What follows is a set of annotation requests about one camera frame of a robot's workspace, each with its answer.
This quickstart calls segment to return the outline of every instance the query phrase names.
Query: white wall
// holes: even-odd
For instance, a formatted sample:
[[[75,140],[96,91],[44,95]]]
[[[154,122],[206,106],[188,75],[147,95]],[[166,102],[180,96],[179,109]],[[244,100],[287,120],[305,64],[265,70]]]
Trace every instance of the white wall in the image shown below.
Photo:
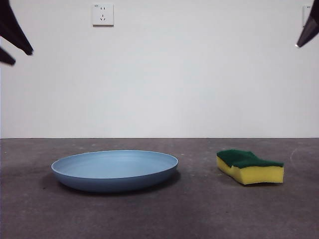
[[[35,52],[2,41],[3,138],[319,137],[311,0],[114,0],[114,28],[95,1],[10,2]]]

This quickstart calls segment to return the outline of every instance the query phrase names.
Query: wall socket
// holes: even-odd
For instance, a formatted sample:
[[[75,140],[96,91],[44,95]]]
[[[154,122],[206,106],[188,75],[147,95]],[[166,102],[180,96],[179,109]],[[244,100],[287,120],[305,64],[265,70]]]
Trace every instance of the wall socket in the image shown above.
[[[114,26],[114,5],[94,4],[92,5],[93,26]]]

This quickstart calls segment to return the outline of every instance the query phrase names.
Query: blue plate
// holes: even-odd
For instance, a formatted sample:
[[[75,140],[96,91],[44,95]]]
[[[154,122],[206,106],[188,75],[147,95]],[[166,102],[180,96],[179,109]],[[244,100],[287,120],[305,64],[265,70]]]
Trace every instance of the blue plate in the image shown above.
[[[171,176],[178,159],[165,153],[113,150],[83,153],[52,163],[66,186],[89,192],[123,192],[160,183]]]

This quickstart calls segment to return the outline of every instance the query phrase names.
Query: concrete floor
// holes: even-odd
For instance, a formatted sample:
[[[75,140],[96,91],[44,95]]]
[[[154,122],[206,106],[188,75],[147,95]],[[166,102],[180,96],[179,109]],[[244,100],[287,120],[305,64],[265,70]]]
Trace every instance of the concrete floor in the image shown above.
[[[237,148],[285,163],[283,184],[242,186],[216,167]],[[148,189],[92,194],[51,173],[72,154],[172,154],[178,172]],[[2,139],[3,239],[318,239],[319,139]]]

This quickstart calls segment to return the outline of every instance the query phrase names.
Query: sponge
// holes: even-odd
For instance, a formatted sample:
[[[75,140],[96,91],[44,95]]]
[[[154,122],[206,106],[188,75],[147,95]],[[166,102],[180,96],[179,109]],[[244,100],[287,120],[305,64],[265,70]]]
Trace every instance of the sponge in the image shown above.
[[[250,151],[220,151],[217,153],[217,166],[244,185],[284,181],[283,163],[260,159]]]

